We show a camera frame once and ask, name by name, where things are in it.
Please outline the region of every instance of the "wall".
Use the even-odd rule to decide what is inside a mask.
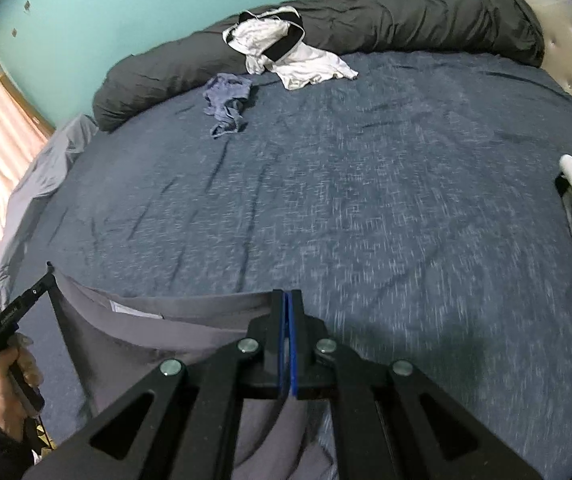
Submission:
[[[59,126],[90,112],[94,92],[119,59],[247,7],[279,1],[0,0],[0,64]]]

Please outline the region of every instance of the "metal screw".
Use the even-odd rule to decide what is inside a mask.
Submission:
[[[161,373],[166,377],[177,375],[179,372],[181,372],[181,363],[176,359],[168,359],[161,363],[159,369],[161,370]]]
[[[393,363],[393,371],[397,375],[401,375],[402,377],[408,377],[410,374],[413,373],[413,365],[410,364],[408,361],[400,359],[399,361],[395,361]]]
[[[332,339],[320,339],[317,341],[317,350],[322,354],[332,354],[337,349],[337,343]]]
[[[252,354],[256,352],[259,348],[259,343],[257,340],[247,337],[246,339],[242,339],[239,343],[237,343],[237,348],[244,354]]]

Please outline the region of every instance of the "hand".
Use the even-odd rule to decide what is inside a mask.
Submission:
[[[23,423],[28,417],[21,401],[16,396],[8,377],[8,369],[14,362],[19,364],[26,382],[39,386],[43,382],[35,358],[23,346],[12,346],[0,353],[0,428],[17,442],[23,441]]]

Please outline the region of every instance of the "wrist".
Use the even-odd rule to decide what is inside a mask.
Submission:
[[[23,425],[25,418],[16,410],[0,405],[0,430],[17,442],[23,442]]]

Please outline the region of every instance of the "black handle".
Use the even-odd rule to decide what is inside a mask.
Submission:
[[[13,362],[10,365],[8,377],[12,383],[14,393],[19,397],[19,400],[28,416],[37,416],[41,410],[44,409],[44,405],[46,403],[44,398],[41,396],[39,389],[33,388],[26,382],[23,377],[23,372],[16,362]]]

